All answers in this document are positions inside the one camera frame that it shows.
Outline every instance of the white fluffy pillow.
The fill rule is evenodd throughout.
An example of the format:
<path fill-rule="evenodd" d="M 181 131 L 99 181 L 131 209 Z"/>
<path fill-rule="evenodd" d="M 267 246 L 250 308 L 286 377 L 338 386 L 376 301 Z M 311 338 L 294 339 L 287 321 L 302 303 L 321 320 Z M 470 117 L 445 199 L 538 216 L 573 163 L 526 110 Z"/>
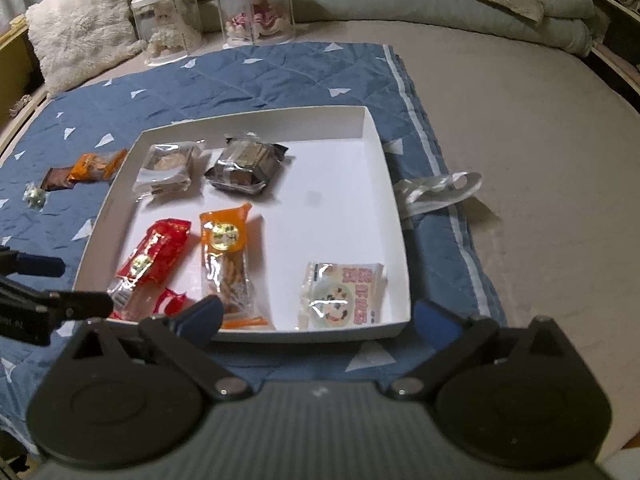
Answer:
<path fill-rule="evenodd" d="M 44 0 L 26 15 L 49 94 L 78 86 L 140 51 L 127 0 Z"/>

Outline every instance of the white stripe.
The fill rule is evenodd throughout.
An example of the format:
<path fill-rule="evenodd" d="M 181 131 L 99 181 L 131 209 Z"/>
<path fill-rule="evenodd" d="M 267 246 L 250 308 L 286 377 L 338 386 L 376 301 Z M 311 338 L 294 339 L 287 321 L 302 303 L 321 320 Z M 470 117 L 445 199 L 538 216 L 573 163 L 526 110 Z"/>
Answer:
<path fill-rule="evenodd" d="M 386 62 L 388 63 L 389 68 L 391 69 L 391 72 L 393 73 L 394 78 L 398 83 L 400 97 L 404 101 L 406 110 L 409 112 L 409 117 L 411 118 L 411 122 L 414 125 L 415 131 L 420 137 L 420 142 L 422 143 L 424 153 L 427 155 L 427 159 L 431 167 L 431 172 L 434 175 L 440 175 L 440 167 L 438 166 L 438 161 L 431 151 L 429 138 L 427 137 L 427 134 L 424 133 L 424 129 L 422 128 L 422 125 L 418 120 L 418 116 L 415 113 L 414 104 L 411 102 L 411 99 L 409 99 L 409 96 L 406 93 L 404 81 L 402 81 L 400 73 L 398 72 L 398 68 L 396 67 L 395 62 L 391 57 L 391 50 L 389 49 L 388 45 L 383 45 L 383 48 L 385 49 Z M 453 236 L 456 239 L 456 243 L 458 244 L 458 249 L 460 250 L 462 259 L 465 261 L 466 270 L 468 270 L 469 278 L 471 279 L 471 285 L 473 287 L 474 294 L 476 295 L 476 301 L 478 303 L 478 313 L 482 316 L 490 316 L 491 313 L 489 311 L 489 305 L 487 303 L 486 294 L 484 293 L 484 288 L 482 288 L 482 282 L 480 281 L 478 266 L 476 266 L 476 262 L 471 257 L 471 254 L 469 254 L 469 252 L 464 247 L 464 243 L 462 240 L 462 231 L 460 230 L 460 222 L 458 221 L 458 212 L 456 211 L 455 206 L 449 206 L 448 213 Z"/>

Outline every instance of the brown snack package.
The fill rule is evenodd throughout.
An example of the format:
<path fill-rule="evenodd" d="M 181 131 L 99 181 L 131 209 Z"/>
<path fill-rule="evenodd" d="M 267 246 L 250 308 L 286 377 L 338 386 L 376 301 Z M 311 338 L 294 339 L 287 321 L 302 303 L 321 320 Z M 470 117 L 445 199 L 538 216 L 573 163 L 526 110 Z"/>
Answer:
<path fill-rule="evenodd" d="M 72 169 L 72 166 L 68 168 L 49 168 L 40 187 L 44 189 L 44 191 L 73 189 L 76 183 L 69 181 L 69 174 Z"/>
<path fill-rule="evenodd" d="M 253 134 L 230 139 L 204 176 L 213 187 L 256 195 L 278 171 L 286 151 L 285 146 L 261 142 Z"/>

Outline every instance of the wrapped snack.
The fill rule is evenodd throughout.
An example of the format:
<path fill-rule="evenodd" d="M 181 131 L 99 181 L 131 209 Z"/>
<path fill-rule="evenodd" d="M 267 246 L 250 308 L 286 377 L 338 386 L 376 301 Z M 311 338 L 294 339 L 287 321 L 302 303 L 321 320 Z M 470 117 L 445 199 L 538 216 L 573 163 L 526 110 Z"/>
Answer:
<path fill-rule="evenodd" d="M 69 174 L 73 167 L 68 168 L 49 168 L 40 187 L 44 191 L 59 191 L 62 189 L 73 189 L 75 182 L 69 182 Z"/>
<path fill-rule="evenodd" d="M 200 215 L 202 295 L 214 294 L 225 308 L 223 328 L 266 324 L 254 315 L 247 274 L 246 217 L 251 204 Z"/>
<path fill-rule="evenodd" d="M 134 292 L 147 283 L 162 285 L 189 238 L 191 222 L 167 218 L 155 222 L 116 273 L 107 292 L 113 310 L 121 318 L 136 321 L 152 313 L 154 304 L 136 298 Z"/>
<path fill-rule="evenodd" d="M 127 150 L 110 153 L 85 153 L 74 164 L 68 179 L 72 182 L 111 180 L 126 156 Z"/>
<path fill-rule="evenodd" d="M 261 142 L 255 134 L 229 139 L 228 146 L 204 176 L 219 189 L 256 195 L 278 171 L 286 151 L 279 144 Z"/>
<path fill-rule="evenodd" d="M 24 200 L 29 209 L 36 209 L 40 211 L 47 203 L 48 193 L 44 189 L 36 186 L 35 182 L 30 182 L 24 187 L 24 194 L 22 200 Z"/>
<path fill-rule="evenodd" d="M 138 172 L 133 192 L 146 196 L 187 190 L 191 185 L 193 159 L 199 155 L 196 142 L 154 144 Z"/>
<path fill-rule="evenodd" d="M 380 322 L 382 264 L 309 263 L 298 328 L 342 328 Z"/>

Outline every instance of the clear plastic bag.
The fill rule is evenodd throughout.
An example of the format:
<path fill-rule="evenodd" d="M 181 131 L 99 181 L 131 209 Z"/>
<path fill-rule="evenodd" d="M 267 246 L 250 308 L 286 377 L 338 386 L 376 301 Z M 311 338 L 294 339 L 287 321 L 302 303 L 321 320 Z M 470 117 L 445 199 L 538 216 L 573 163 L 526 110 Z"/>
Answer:
<path fill-rule="evenodd" d="M 268 322 L 256 315 L 247 264 L 246 218 L 251 204 L 200 215 L 202 295 L 216 295 L 225 309 L 222 328 Z"/>
<path fill-rule="evenodd" d="M 257 195 L 280 167 L 285 146 L 262 142 L 255 134 L 228 139 L 216 163 L 204 174 L 213 187 Z"/>
<path fill-rule="evenodd" d="M 136 196 L 186 191 L 191 185 L 193 159 L 200 155 L 196 142 L 154 144 L 146 154 L 133 185 Z"/>
<path fill-rule="evenodd" d="M 357 328 L 380 322 L 382 264 L 306 266 L 298 329 Z"/>

